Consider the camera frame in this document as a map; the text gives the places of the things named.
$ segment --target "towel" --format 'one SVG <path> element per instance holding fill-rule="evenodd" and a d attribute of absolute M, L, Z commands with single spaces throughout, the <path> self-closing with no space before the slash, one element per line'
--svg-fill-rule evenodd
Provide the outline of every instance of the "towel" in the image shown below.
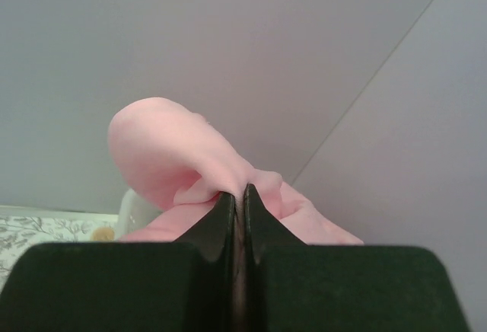
<path fill-rule="evenodd" d="M 220 192 L 234 195 L 239 206 L 247 184 L 254 184 L 265 207 L 303 242 L 362 244 L 280 174 L 254 168 L 202 115 L 168 99 L 122 109 L 110 123 L 108 144 L 127 184 L 161 209 L 122 241 L 174 241 L 213 208 Z"/>

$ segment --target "white wall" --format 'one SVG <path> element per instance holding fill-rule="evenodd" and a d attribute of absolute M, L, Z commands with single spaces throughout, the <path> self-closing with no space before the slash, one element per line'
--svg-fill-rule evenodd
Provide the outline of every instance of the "white wall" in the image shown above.
<path fill-rule="evenodd" d="M 368 243 L 446 263 L 487 330 L 487 0 L 434 0 L 295 186 Z"/>
<path fill-rule="evenodd" d="M 155 95 L 293 178 L 430 1 L 0 0 L 0 203 L 116 211 L 107 125 Z"/>

